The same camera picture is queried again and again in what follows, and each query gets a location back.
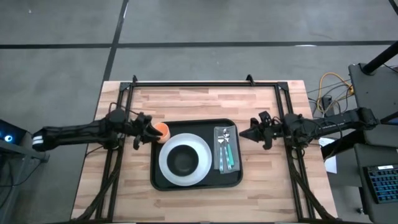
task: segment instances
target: concrete floor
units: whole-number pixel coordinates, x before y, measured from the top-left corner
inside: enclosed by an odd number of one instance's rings
[[[122,2],[0,0],[0,45],[110,44]],[[397,40],[397,21],[387,0],[130,0],[120,43]],[[250,73],[256,80],[304,80],[309,91],[325,72],[348,79],[349,64],[368,62],[387,47],[118,49],[110,80],[133,74],[140,80],[242,80]],[[92,121],[108,56],[109,49],[0,49],[0,118],[32,132]],[[327,77],[324,85],[335,82]],[[348,108],[355,106],[350,98]],[[49,163],[23,185],[16,223],[69,219],[85,148],[50,152]],[[355,213],[357,189],[331,185],[339,217],[368,220]]]

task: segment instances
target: keyboard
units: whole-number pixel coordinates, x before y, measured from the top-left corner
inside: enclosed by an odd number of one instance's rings
[[[398,164],[364,167],[376,203],[398,202]]]

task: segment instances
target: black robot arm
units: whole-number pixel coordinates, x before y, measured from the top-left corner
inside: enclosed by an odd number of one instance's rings
[[[62,145],[99,143],[105,149],[115,149],[120,145],[120,134],[135,136],[134,149],[139,143],[158,140],[162,135],[151,125],[152,116],[139,113],[132,121],[126,118],[124,110],[115,109],[105,118],[90,124],[65,127],[43,127],[33,134],[32,147],[36,151],[48,151]]]
[[[379,124],[372,111],[357,108],[341,114],[320,119],[303,118],[301,114],[287,114],[280,120],[271,118],[264,111],[259,114],[261,122],[251,118],[250,128],[240,132],[240,136],[259,142],[265,141],[264,149],[272,147],[272,139],[287,136],[288,144],[293,148],[304,148],[313,139],[346,129],[370,130]]]

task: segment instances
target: black tray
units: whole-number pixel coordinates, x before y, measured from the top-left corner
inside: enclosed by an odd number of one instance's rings
[[[171,121],[165,122],[165,124],[169,126],[171,137],[182,133],[191,133],[203,138],[203,140],[205,140],[210,147],[212,158],[214,156],[214,128],[228,126],[236,127],[235,123],[233,123],[233,121],[231,121],[230,119]],[[243,178],[243,167],[239,141],[237,141],[237,145],[240,164],[239,171],[232,172],[230,174],[220,174],[219,170],[214,170],[214,161],[212,159],[209,173],[207,173],[206,177],[203,178],[203,180],[201,180],[197,184],[182,187],[171,183],[163,176],[158,163],[160,150],[162,149],[163,144],[153,142],[150,154],[150,183],[152,184],[152,186],[154,186],[155,189],[161,191],[234,187],[238,185]]]

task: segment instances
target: butcher block tabletop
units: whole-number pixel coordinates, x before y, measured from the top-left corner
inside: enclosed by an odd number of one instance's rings
[[[294,113],[311,118],[304,82],[287,81]],[[95,119],[103,118],[109,104],[116,102],[120,82],[104,82]],[[282,93],[284,111],[287,107]],[[131,109],[163,121],[228,118],[238,132],[249,128],[249,120],[268,111],[279,116],[273,87],[135,87]],[[150,183],[150,144],[132,147],[126,139],[114,222],[287,222],[297,221],[292,185],[282,139],[270,150],[263,143],[239,137],[243,179],[235,187],[161,192]],[[90,144],[88,151],[97,148]],[[99,149],[85,159],[72,218],[83,213],[100,190],[106,151]],[[305,167],[311,191],[333,216],[337,216],[319,146],[305,149]],[[105,198],[104,216],[109,194]],[[308,217],[300,190],[304,217]]]

